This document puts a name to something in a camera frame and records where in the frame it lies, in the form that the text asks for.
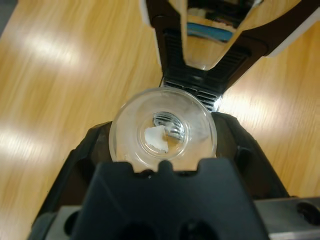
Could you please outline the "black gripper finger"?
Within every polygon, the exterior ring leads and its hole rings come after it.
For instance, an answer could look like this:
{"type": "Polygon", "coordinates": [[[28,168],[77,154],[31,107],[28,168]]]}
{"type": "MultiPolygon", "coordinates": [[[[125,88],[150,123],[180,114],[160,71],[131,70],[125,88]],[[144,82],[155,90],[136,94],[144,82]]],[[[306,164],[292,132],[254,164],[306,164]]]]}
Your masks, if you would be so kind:
{"type": "Polygon", "coordinates": [[[290,195],[253,136],[232,115],[211,114],[217,132],[216,156],[234,161],[254,200],[288,198],[290,195]]]}
{"type": "Polygon", "coordinates": [[[67,156],[49,190],[29,234],[31,240],[45,240],[52,225],[62,239],[69,239],[64,222],[77,211],[99,163],[111,163],[109,133],[111,122],[98,124],[88,130],[80,144],[67,156]]]}

